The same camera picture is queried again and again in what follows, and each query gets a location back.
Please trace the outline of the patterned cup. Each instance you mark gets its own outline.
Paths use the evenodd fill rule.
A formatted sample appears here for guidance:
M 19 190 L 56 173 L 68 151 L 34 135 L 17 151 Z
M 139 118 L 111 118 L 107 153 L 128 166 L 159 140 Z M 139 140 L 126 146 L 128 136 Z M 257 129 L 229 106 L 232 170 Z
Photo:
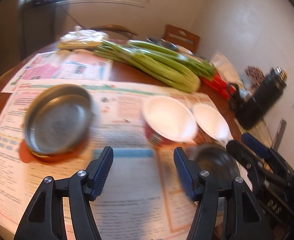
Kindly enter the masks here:
M 259 87 L 264 81 L 264 73 L 259 67 L 248 66 L 245 71 L 246 76 L 251 80 L 253 87 Z

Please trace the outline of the far newspaper sheet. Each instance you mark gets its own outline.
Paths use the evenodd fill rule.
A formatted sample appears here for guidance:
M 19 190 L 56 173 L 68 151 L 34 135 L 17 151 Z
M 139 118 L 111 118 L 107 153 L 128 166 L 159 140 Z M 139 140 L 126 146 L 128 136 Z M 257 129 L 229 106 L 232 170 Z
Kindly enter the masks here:
M 72 79 L 108 81 L 113 61 L 85 49 L 57 50 L 36 54 L 5 85 L 12 93 L 21 80 Z

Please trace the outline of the curved wooden chair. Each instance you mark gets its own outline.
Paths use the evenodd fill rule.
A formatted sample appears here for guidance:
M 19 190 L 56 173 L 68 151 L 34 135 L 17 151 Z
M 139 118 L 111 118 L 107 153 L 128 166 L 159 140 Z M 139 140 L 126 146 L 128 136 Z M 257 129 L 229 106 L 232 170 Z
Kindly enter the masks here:
M 109 31 L 111 33 L 122 35 L 123 37 L 129 40 L 138 36 L 138 33 L 136 33 L 135 31 L 129 28 L 123 27 L 121 25 L 116 25 L 116 24 L 99 25 L 96 27 L 91 27 L 90 29 L 95 31 L 102 31 L 102 32 Z

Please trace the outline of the rear celery bunch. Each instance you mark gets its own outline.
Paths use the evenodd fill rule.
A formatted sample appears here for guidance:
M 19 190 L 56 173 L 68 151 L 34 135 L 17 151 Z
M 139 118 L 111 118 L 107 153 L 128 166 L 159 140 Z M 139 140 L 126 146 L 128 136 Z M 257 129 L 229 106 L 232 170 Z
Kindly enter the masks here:
M 131 48 L 136 48 L 143 51 L 148 51 L 150 53 L 156 53 L 161 56 L 166 56 L 169 59 L 172 59 L 184 65 L 189 70 L 191 70 L 193 74 L 195 74 L 196 76 L 203 77 L 207 80 L 211 80 L 217 73 L 217 70 L 214 67 L 214 65 L 210 63 L 208 60 L 199 61 L 197 59 L 184 56 L 178 52 L 175 52 L 173 50 L 164 48 L 162 46 L 159 46 L 150 42 L 139 41 L 139 40 L 128 40 L 126 42 L 126 45 Z

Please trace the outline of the red tissue box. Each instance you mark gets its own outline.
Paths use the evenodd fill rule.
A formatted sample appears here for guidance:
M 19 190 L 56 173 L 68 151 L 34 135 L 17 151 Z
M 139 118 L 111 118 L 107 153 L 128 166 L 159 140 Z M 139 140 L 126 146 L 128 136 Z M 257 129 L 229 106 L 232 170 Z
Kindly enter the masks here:
M 243 86 L 238 72 L 232 63 L 219 51 L 215 52 L 210 62 L 214 65 L 217 72 L 211 80 L 202 78 L 202 82 L 224 100 L 229 100 L 228 84 L 236 83 L 240 87 Z

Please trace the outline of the red instant noodle bowl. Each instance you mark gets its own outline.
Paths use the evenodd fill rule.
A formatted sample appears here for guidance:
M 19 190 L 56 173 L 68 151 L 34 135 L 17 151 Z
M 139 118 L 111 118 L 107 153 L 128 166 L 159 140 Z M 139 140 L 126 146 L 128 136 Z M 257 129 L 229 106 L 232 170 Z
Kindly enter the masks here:
M 142 104 L 142 116 L 147 140 L 164 146 L 192 141 L 198 124 L 191 111 L 169 96 L 152 96 Z

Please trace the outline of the stainless steel bowl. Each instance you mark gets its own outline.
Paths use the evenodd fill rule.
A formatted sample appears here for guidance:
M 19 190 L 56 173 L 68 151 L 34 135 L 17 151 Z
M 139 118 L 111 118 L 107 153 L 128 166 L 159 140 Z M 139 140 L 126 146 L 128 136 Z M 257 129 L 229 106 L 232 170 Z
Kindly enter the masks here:
M 186 155 L 197 165 L 209 171 L 216 178 L 232 180 L 240 176 L 240 169 L 235 159 L 226 151 L 223 146 L 214 143 L 203 143 L 198 146 L 187 148 Z

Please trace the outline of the celery bunch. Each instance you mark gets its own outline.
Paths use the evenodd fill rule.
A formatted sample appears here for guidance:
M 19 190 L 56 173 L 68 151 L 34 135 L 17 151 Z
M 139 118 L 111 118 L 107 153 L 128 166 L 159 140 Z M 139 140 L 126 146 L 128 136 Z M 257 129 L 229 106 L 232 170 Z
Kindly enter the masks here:
M 191 70 L 193 74 L 195 74 L 196 76 L 203 77 L 207 80 L 211 80 L 217 73 L 217 70 L 214 67 L 214 65 L 210 63 L 208 60 L 199 61 L 197 59 L 184 56 L 178 52 L 175 52 L 173 50 L 164 48 L 162 46 L 159 46 L 150 42 L 139 41 L 139 40 L 128 40 L 126 42 L 126 45 L 131 48 L 136 48 L 143 51 L 148 51 L 150 53 L 156 53 L 161 56 L 166 56 L 169 59 L 172 59 L 184 65 L 189 70 Z
M 110 41 L 97 46 L 94 55 L 136 67 L 166 85 L 186 93 L 200 87 L 199 78 L 183 64 L 144 49 L 130 48 Z

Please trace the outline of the large newspaper sheet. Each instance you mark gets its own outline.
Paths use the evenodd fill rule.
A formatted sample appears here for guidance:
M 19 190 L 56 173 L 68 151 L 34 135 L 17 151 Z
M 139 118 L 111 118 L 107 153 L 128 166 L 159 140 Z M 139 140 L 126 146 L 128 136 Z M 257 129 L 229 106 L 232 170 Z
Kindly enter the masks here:
M 15 232 L 40 182 L 46 176 L 69 177 L 97 158 L 105 146 L 114 161 L 101 196 L 91 203 L 103 239 L 185 239 L 196 206 L 187 198 L 173 163 L 173 147 L 156 148 L 144 133 L 142 105 L 154 96 L 170 96 L 187 108 L 212 106 L 205 94 L 186 94 L 153 85 L 126 82 L 81 83 L 94 102 L 95 122 L 86 147 L 58 163 L 24 163 L 18 150 L 24 116 L 50 80 L 22 81 L 0 114 L 0 224 Z

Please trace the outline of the smartphone on stand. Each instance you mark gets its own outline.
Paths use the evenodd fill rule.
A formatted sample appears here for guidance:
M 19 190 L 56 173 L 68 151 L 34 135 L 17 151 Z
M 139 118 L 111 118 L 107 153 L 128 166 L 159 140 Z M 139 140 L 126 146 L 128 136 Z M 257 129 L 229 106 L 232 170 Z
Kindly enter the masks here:
M 272 148 L 275 151 L 278 151 L 278 149 L 280 147 L 283 135 L 284 135 L 285 130 L 286 130 L 286 126 L 287 126 L 287 121 L 285 119 L 280 119 L 278 129 L 277 129 L 277 132 L 275 134 L 273 144 L 272 144 Z

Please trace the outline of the wooden chair back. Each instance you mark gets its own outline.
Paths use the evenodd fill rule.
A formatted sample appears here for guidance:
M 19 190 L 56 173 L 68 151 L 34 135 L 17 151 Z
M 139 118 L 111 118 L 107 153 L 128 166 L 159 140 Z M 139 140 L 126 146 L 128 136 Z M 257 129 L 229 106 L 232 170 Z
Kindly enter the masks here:
M 196 53 L 200 43 L 200 37 L 185 29 L 167 24 L 163 39 L 175 45 L 179 45 L 188 49 L 192 53 Z

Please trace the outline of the black thermos bottle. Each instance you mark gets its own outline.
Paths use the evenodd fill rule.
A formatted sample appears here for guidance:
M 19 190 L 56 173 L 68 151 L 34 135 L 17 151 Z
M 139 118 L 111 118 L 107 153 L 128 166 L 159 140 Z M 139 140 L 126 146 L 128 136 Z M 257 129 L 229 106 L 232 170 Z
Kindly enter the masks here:
M 234 111 L 236 120 L 242 128 L 249 130 L 263 119 L 281 98 L 287 86 L 286 80 L 287 73 L 285 70 L 280 67 L 271 69 L 248 100 L 241 98 L 238 84 L 227 84 L 229 108 Z

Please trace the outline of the far metal bowl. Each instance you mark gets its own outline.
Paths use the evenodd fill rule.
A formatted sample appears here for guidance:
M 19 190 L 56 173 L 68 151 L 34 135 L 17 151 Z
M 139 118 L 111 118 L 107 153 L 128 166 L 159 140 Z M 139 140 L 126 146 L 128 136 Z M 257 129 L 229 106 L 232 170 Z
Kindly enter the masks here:
M 166 40 L 163 40 L 161 38 L 146 38 L 146 41 L 150 42 L 150 43 L 153 43 L 153 44 L 156 44 L 156 45 L 159 45 L 161 47 L 164 47 L 164 48 L 167 48 L 167 49 L 170 49 L 170 50 L 173 50 L 173 51 L 179 51 L 178 47 L 171 43 L 171 42 L 168 42 Z

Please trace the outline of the orange plastic plate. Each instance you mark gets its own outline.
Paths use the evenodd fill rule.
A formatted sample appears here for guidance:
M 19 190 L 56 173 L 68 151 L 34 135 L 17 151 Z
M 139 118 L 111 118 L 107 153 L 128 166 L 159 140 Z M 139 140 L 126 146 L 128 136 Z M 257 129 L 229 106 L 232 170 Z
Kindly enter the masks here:
M 26 142 L 22 140 L 19 145 L 18 155 L 23 163 L 38 162 L 44 165 L 62 163 L 79 157 L 85 151 L 89 138 L 90 136 L 86 135 L 72 150 L 54 155 L 39 155 L 31 152 Z

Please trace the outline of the yellow shell-shaped plate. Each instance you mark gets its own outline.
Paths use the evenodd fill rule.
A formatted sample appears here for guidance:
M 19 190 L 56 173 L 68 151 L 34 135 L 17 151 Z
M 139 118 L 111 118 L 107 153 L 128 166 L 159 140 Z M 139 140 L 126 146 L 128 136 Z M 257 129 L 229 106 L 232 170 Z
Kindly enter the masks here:
M 40 153 L 40 152 L 35 152 L 31 151 L 30 152 L 32 155 L 36 156 L 37 158 L 55 158 L 61 155 L 60 153 Z

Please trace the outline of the metal pan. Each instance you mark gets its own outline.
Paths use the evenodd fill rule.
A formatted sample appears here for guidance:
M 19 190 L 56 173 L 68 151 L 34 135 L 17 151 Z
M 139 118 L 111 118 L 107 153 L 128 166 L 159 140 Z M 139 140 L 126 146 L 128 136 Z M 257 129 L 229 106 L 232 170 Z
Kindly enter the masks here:
M 65 153 L 82 141 L 94 119 L 93 99 L 78 85 L 55 85 L 31 103 L 23 135 L 31 151 Z

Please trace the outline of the front celery bunch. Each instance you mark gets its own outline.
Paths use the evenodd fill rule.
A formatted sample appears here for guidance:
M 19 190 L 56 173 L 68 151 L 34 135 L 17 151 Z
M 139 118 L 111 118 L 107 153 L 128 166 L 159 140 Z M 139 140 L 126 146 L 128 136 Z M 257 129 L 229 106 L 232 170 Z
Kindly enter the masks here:
M 97 46 L 94 55 L 136 67 L 166 85 L 186 93 L 200 87 L 199 78 L 183 64 L 144 49 L 130 48 L 110 41 Z

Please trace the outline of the plastic bag of corn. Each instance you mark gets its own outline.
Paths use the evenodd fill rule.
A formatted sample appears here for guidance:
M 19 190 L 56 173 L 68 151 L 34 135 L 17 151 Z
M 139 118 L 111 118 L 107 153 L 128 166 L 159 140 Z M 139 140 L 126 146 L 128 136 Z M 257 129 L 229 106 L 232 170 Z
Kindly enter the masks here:
M 70 31 L 62 36 L 58 42 L 59 50 L 91 49 L 109 40 L 109 35 L 102 31 L 81 29 L 76 26 L 75 31 Z

